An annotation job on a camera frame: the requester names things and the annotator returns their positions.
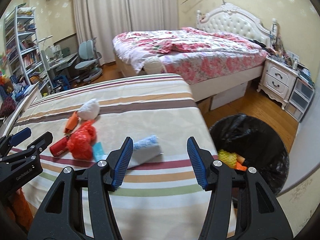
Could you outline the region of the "small orange wrapper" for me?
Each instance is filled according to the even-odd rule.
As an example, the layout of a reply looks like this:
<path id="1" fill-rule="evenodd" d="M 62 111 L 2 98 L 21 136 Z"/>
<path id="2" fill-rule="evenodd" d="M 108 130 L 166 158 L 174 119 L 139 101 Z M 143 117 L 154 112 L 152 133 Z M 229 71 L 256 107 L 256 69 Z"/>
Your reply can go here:
<path id="1" fill-rule="evenodd" d="M 75 111 L 71 117 L 68 119 L 67 124 L 65 125 L 64 133 L 68 134 L 71 133 L 73 129 L 76 128 L 79 122 L 78 112 Z"/>

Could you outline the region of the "red plastic bag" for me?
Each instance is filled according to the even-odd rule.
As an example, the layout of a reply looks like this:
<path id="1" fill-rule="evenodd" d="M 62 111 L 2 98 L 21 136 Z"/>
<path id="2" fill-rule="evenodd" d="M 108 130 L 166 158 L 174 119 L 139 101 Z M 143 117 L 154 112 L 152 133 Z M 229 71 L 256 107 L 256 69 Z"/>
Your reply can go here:
<path id="1" fill-rule="evenodd" d="M 67 148 L 73 158 L 91 160 L 93 156 L 92 144 L 95 142 L 97 132 L 93 126 L 94 120 L 84 122 L 67 141 Z"/>

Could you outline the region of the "teal probiotic sachet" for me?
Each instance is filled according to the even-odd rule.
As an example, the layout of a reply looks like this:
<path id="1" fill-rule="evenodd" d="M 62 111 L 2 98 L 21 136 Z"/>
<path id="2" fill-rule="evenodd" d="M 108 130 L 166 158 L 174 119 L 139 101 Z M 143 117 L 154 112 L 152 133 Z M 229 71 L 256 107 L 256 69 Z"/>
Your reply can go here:
<path id="1" fill-rule="evenodd" d="M 105 160 L 107 158 L 107 154 L 103 150 L 103 146 L 101 142 L 96 142 L 92 146 L 93 158 L 95 162 L 99 162 L 101 160 Z"/>

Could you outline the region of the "yellow foam net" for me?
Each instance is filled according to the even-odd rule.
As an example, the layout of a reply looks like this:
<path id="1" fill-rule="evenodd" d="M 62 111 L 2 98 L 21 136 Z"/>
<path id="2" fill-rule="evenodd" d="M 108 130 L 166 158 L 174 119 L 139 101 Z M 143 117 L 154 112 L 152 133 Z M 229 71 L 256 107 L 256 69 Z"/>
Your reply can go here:
<path id="1" fill-rule="evenodd" d="M 220 161 L 222 161 L 228 167 L 236 168 L 236 163 L 237 163 L 237 155 L 236 155 L 236 153 L 229 153 L 229 152 L 224 151 L 224 150 L 219 150 L 218 158 L 219 158 Z"/>

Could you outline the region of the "white tissue ball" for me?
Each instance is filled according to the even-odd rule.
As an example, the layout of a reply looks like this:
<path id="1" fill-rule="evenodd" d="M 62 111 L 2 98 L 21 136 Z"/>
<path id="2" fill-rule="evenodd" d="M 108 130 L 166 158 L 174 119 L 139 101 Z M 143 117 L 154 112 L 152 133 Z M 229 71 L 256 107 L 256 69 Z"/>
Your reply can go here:
<path id="1" fill-rule="evenodd" d="M 77 111 L 78 117 L 82 120 L 93 120 L 100 112 L 100 105 L 97 99 L 91 99 L 84 103 Z"/>

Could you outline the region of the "grey white milk powder pouch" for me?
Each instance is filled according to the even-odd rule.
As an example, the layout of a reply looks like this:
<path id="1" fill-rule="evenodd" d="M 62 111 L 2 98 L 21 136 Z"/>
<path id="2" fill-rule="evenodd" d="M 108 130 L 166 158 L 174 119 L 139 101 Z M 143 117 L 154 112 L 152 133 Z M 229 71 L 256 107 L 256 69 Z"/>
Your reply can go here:
<path id="1" fill-rule="evenodd" d="M 133 154 L 128 168 L 140 166 L 163 153 L 158 137 L 151 135 L 133 143 Z"/>

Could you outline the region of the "orange snack bag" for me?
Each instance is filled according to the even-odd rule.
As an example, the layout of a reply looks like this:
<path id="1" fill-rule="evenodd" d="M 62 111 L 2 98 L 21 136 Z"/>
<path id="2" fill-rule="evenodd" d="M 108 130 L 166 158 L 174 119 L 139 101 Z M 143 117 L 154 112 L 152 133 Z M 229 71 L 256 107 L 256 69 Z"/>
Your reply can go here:
<path id="1" fill-rule="evenodd" d="M 240 156 L 240 155 L 236 155 L 236 166 L 235 166 L 236 170 L 240 170 L 240 171 L 246 171 L 247 167 L 245 166 L 245 158 Z"/>

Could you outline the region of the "black lined trash bin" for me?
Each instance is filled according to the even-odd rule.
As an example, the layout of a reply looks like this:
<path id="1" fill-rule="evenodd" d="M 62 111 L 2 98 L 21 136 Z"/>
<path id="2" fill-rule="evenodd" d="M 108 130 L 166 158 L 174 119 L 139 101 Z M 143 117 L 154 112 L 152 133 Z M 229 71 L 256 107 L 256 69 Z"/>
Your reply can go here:
<path id="1" fill-rule="evenodd" d="M 243 113 L 227 116 L 210 129 L 217 151 L 236 153 L 253 166 L 279 194 L 289 175 L 289 154 L 279 134 L 267 123 Z"/>

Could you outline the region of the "red cylindrical tube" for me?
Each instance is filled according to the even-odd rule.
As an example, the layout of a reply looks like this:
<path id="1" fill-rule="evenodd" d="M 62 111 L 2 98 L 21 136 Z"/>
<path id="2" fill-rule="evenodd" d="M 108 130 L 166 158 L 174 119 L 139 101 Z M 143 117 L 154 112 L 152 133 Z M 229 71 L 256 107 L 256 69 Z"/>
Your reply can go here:
<path id="1" fill-rule="evenodd" d="M 68 139 L 68 136 L 63 137 L 62 139 L 54 143 L 52 146 L 50 146 L 49 150 L 54 157 L 58 157 L 61 154 L 68 151 Z"/>

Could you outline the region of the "white wardrobe door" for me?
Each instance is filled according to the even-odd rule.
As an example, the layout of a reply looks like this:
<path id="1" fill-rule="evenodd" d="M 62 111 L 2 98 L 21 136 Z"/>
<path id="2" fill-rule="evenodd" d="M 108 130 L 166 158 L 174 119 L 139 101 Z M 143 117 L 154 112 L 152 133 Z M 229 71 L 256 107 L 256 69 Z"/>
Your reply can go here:
<path id="1" fill-rule="evenodd" d="M 289 152 L 289 175 L 280 196 L 305 181 L 319 168 L 319 81 L 315 88 L 313 102 L 298 126 L 298 133 Z"/>

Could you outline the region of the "metal bookshelf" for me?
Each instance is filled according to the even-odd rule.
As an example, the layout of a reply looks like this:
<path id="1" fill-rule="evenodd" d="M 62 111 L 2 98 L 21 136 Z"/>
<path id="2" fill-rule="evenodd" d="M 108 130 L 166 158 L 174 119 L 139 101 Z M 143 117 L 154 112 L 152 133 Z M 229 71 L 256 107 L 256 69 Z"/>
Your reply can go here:
<path id="1" fill-rule="evenodd" d="M 35 7 L 25 3 L 14 7 L 4 18 L 3 33 L 12 77 L 26 85 L 37 85 L 42 96 L 52 94 L 52 81 L 37 38 Z"/>

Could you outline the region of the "study desk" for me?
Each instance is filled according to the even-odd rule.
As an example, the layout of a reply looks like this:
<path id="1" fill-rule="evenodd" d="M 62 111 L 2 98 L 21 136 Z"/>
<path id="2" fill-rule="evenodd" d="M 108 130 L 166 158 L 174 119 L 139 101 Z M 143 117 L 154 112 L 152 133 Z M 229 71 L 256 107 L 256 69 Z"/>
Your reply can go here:
<path id="1" fill-rule="evenodd" d="M 47 61 L 45 68 L 52 80 L 59 75 L 71 80 L 79 74 L 75 69 L 75 65 L 80 61 L 77 36 L 69 35 L 50 46 L 48 42 L 51 38 L 53 35 L 39 40 L 39 47 L 44 51 L 44 58 Z"/>

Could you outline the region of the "grey blue desk chair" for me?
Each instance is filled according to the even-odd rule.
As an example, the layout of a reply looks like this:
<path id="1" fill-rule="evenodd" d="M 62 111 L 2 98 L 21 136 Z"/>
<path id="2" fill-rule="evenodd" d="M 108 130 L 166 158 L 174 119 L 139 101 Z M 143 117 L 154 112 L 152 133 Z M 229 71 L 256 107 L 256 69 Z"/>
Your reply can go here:
<path id="1" fill-rule="evenodd" d="M 75 66 L 75 70 L 80 72 L 84 70 L 85 72 L 76 78 L 77 83 L 91 83 L 103 73 L 99 62 L 102 55 L 95 47 L 96 39 L 97 38 L 94 37 L 91 40 L 82 42 L 79 46 L 78 55 L 81 61 Z"/>

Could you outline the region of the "white storage box under bed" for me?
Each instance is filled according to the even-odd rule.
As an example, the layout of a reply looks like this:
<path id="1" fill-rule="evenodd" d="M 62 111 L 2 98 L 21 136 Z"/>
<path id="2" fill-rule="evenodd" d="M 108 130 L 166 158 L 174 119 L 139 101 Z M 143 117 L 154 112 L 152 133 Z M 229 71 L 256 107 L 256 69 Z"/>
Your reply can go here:
<path id="1" fill-rule="evenodd" d="M 219 94 L 213 96 L 212 104 L 210 109 L 214 110 L 221 106 L 224 106 L 230 102 L 238 100 L 245 95 L 248 82 L 242 83 L 236 87 L 225 90 Z"/>

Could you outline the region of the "translucent plastic drawer unit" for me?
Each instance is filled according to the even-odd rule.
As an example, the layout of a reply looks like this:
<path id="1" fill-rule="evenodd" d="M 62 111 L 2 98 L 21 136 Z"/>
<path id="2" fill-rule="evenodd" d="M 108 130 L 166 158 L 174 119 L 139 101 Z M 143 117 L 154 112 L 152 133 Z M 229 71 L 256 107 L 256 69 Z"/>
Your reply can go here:
<path id="1" fill-rule="evenodd" d="M 314 93 L 314 87 L 304 78 L 298 77 L 285 107 L 285 111 L 297 122 L 301 122 L 312 102 Z"/>

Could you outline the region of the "white two-drawer nightstand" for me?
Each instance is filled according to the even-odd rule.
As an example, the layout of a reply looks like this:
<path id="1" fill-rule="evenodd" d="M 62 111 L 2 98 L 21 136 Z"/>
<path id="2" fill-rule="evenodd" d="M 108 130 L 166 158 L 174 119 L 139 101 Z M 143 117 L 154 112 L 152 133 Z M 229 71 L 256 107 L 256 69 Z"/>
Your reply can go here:
<path id="1" fill-rule="evenodd" d="M 297 77 L 297 70 L 268 56 L 257 92 L 262 90 L 270 99 L 281 103 L 281 109 L 285 110 Z"/>

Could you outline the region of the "beige curtains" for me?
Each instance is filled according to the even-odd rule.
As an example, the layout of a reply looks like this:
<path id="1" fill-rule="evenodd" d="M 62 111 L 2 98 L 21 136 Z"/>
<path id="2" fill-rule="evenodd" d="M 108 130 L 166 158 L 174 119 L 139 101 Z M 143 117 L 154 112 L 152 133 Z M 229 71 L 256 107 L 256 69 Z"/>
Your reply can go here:
<path id="1" fill-rule="evenodd" d="M 101 63 L 114 61 L 112 40 L 128 31 L 175 30 L 177 0 L 73 0 L 79 43 L 96 38 Z"/>

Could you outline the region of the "floral bedding bed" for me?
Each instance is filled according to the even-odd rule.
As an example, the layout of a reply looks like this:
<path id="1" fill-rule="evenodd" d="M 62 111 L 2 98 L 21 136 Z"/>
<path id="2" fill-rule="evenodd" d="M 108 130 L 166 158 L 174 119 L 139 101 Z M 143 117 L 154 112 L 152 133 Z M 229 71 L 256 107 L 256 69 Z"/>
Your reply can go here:
<path id="1" fill-rule="evenodd" d="M 131 31 L 113 39 L 116 63 L 125 77 L 178 74 L 196 101 L 262 74 L 267 51 L 233 33 L 180 30 Z"/>

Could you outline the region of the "white tufted headboard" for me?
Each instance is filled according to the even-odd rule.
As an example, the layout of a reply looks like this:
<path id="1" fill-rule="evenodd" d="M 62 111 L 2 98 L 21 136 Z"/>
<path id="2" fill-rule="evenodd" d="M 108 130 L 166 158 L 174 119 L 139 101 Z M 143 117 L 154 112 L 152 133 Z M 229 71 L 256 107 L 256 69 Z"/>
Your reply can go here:
<path id="1" fill-rule="evenodd" d="M 196 27 L 208 33 L 233 33 L 271 46 L 271 32 L 262 25 L 261 20 L 232 3 L 225 3 L 206 14 L 198 10 Z"/>

